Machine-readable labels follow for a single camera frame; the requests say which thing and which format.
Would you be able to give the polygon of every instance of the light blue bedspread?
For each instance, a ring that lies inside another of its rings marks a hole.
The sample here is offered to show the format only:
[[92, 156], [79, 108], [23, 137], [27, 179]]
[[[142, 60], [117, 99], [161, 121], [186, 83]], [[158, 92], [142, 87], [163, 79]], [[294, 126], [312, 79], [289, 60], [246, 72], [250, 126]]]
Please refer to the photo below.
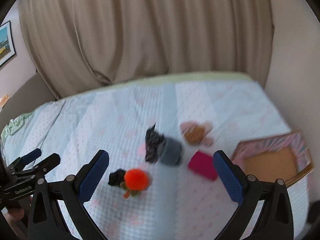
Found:
[[[212, 122], [210, 135], [215, 143], [201, 148], [209, 154], [222, 149], [231, 156], [240, 140], [290, 131], [255, 82], [129, 85], [42, 105], [20, 130], [6, 137], [4, 157], [11, 163], [38, 147], [42, 150], [38, 163], [58, 153], [61, 164], [46, 176], [51, 182], [76, 174], [99, 149], [106, 150], [109, 167], [85, 207], [108, 239], [214, 239], [236, 205], [219, 179], [206, 181], [187, 169], [198, 150], [188, 146], [179, 131], [180, 123], [189, 120]], [[183, 142], [179, 168], [145, 163], [145, 133], [155, 122], [158, 131]], [[108, 185], [108, 176], [119, 168], [137, 167], [150, 173], [152, 185], [141, 196], [124, 199], [122, 189]], [[308, 212], [306, 183], [299, 187], [303, 194], [292, 206], [295, 235]], [[296, 200], [297, 195], [291, 193], [291, 197]], [[61, 209], [72, 234], [80, 237], [63, 204]]]

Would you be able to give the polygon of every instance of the orange tag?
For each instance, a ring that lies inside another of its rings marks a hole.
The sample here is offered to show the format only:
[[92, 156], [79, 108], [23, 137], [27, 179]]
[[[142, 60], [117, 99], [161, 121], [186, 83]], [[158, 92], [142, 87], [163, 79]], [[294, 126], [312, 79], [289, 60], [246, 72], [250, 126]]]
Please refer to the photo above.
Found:
[[130, 192], [129, 191], [126, 191], [123, 195], [124, 198], [128, 198], [130, 197]]

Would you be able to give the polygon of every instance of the metal screw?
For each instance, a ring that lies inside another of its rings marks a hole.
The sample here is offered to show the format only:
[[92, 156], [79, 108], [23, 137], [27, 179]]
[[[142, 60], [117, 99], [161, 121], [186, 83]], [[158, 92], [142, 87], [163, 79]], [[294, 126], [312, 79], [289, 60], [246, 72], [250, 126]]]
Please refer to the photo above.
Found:
[[253, 175], [248, 175], [248, 180], [249, 180], [249, 181], [255, 181], [255, 180], [256, 180], [256, 177], [253, 176]]
[[38, 184], [42, 185], [44, 183], [44, 179], [38, 179]]
[[66, 177], [66, 181], [73, 181], [75, 179], [75, 176], [74, 175], [68, 175], [67, 177]]
[[277, 182], [279, 185], [283, 185], [284, 184], [284, 181], [282, 179], [277, 179]]

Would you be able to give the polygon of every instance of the green fabric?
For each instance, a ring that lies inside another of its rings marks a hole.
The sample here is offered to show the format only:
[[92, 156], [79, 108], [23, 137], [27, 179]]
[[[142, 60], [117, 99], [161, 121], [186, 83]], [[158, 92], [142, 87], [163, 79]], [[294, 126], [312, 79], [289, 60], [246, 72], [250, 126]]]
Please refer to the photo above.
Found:
[[252, 78], [246, 73], [233, 72], [233, 71], [203, 71], [203, 72], [188, 72], [188, 73], [179, 73], [179, 74], [166, 74], [158, 75], [154, 77], [147, 77], [136, 79], [127, 82], [121, 82], [102, 88], [86, 91], [78, 95], [90, 93], [92, 91], [99, 92], [115, 88], [123, 88], [127, 85], [141, 85], [141, 86], [152, 86], [152, 85], [161, 85], [164, 83], [179, 83], [183, 81], [206, 81], [206, 80], [251, 80]]
[[24, 125], [24, 120], [28, 118], [31, 114], [32, 113], [21, 114], [14, 120], [10, 120], [9, 124], [7, 124], [4, 127], [1, 133], [1, 139], [3, 144], [5, 143], [5, 140], [7, 139], [8, 135], [15, 134]]

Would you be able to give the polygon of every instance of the wall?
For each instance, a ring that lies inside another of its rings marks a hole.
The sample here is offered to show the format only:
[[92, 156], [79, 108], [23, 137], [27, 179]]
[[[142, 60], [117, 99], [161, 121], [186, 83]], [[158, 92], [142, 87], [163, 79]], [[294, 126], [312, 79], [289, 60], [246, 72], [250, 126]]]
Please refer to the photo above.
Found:
[[275, 26], [265, 91], [293, 129], [302, 129], [315, 170], [310, 200], [320, 199], [320, 23], [305, 0], [271, 0]]
[[16, 55], [0, 68], [0, 98], [5, 94], [12, 96], [29, 78], [36, 68], [29, 56], [20, 29], [18, 1], [12, 6], [3, 23], [11, 21], [13, 44]]

